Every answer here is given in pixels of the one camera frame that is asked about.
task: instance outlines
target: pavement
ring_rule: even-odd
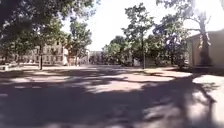
[[[0,73],[0,128],[224,128],[224,77],[173,68]]]

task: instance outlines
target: asphalt road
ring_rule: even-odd
[[[0,74],[4,128],[224,127],[224,78],[119,66]]]

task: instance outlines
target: tree trunk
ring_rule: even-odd
[[[158,64],[158,61],[157,61],[157,59],[156,59],[156,57],[154,57],[154,64],[156,65],[156,66],[158,66],[159,64]]]
[[[134,67],[135,66],[135,59],[134,59],[133,56],[131,57],[131,63],[132,63],[132,67]]]
[[[42,44],[40,45],[40,53],[39,53],[39,69],[43,70],[43,46]]]
[[[19,62],[20,62],[20,56],[18,54],[18,56],[17,56],[17,66],[19,66]]]
[[[171,52],[171,55],[170,55],[170,62],[171,62],[171,65],[173,66],[174,65],[174,55],[173,55],[173,52]]]
[[[211,58],[209,57],[209,42],[208,42],[208,36],[206,33],[206,28],[205,28],[205,21],[201,20],[200,21],[200,34],[202,38],[202,44],[201,44],[201,61],[200,65],[201,66],[211,66]]]
[[[68,62],[68,66],[70,66],[71,64],[70,64],[70,55],[69,55],[69,53],[68,53],[68,57],[67,57],[67,62]]]
[[[143,58],[142,69],[145,69],[145,42],[143,40],[143,31],[141,32],[141,42],[142,42],[142,58]]]
[[[5,63],[8,63],[8,55],[5,56]]]
[[[75,66],[78,66],[78,57],[75,56]]]

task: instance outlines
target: sky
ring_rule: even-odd
[[[224,11],[219,0],[196,0],[198,10],[206,10],[211,20],[207,25],[208,31],[216,31],[224,28]],[[123,35],[121,28],[129,24],[125,14],[125,8],[138,5],[143,2],[156,22],[172,10],[165,10],[162,6],[156,6],[155,0],[101,0],[94,16],[87,21],[88,28],[92,32],[92,44],[88,46],[91,51],[102,50],[116,35]],[[69,32],[69,20],[63,22],[63,31]],[[198,28],[193,21],[185,23],[186,28]]]

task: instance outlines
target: beige building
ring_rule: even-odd
[[[209,56],[213,67],[224,68],[224,30],[208,32],[210,38]],[[188,38],[189,65],[200,64],[200,35]]]
[[[24,62],[39,63],[39,47],[28,52],[23,56]],[[53,45],[46,45],[43,48],[43,64],[60,64],[66,65],[68,51],[62,46],[60,42]]]

